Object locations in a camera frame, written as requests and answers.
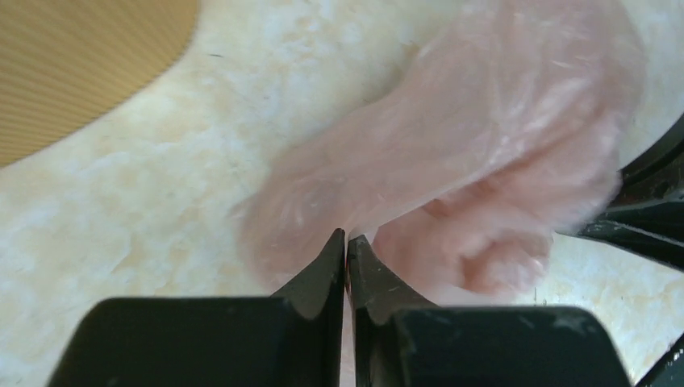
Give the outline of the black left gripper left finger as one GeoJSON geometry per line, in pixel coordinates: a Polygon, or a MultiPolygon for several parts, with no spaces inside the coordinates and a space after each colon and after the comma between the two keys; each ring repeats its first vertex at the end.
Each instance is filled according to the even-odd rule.
{"type": "Polygon", "coordinates": [[[269,296],[109,298],[80,321],[50,386],[337,386],[345,234],[269,296]]]}

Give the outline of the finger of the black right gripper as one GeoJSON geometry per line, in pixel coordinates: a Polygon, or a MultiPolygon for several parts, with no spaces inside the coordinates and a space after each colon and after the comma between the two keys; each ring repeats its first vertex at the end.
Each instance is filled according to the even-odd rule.
{"type": "Polygon", "coordinates": [[[621,169],[622,186],[610,212],[677,201],[683,191],[683,118],[621,169]]]}
{"type": "Polygon", "coordinates": [[[682,214],[604,214],[562,235],[604,243],[676,270],[683,269],[682,214]]]}

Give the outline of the pink plastic trash bag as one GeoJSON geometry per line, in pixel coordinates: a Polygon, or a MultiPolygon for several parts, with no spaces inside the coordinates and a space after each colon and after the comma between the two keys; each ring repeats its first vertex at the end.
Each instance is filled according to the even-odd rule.
{"type": "Polygon", "coordinates": [[[240,255],[278,286],[341,228],[436,302],[525,292],[619,189],[645,73],[620,1],[465,1],[395,89],[273,161],[240,255]]]}

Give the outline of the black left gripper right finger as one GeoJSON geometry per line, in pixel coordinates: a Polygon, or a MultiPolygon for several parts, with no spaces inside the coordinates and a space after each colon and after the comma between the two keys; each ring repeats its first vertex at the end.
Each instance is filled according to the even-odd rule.
{"type": "Polygon", "coordinates": [[[573,306],[439,307],[348,243],[359,386],[628,386],[600,321],[573,306]]]}

